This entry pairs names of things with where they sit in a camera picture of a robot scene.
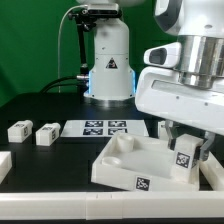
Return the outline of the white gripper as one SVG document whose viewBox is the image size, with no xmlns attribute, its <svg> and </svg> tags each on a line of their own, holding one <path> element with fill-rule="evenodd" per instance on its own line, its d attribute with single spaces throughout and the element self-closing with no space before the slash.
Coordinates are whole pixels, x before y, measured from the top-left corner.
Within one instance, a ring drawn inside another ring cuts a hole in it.
<svg viewBox="0 0 224 224">
<path fill-rule="evenodd" d="M 178 137 L 177 122 L 206 130 L 199 157 L 206 161 L 216 134 L 224 136 L 224 79 L 216 79 L 211 89 L 203 90 L 182 85 L 178 78 L 179 73 L 173 70 L 144 68 L 137 84 L 135 105 L 141 112 L 167 119 L 165 129 L 171 150 Z"/>
</svg>

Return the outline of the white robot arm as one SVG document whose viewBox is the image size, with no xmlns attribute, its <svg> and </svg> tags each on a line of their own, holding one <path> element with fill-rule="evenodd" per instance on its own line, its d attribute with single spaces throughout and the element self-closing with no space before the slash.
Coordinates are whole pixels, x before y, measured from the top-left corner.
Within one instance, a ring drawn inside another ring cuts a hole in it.
<svg viewBox="0 0 224 224">
<path fill-rule="evenodd" d="M 84 99 L 102 106 L 134 101 L 144 113 L 206 132 L 205 160 L 217 134 L 224 136 L 224 0 L 156 0 L 154 18 L 177 40 L 144 53 L 134 81 L 129 29 L 120 8 L 144 0 L 77 0 L 81 24 L 95 26 L 95 62 Z"/>
</svg>

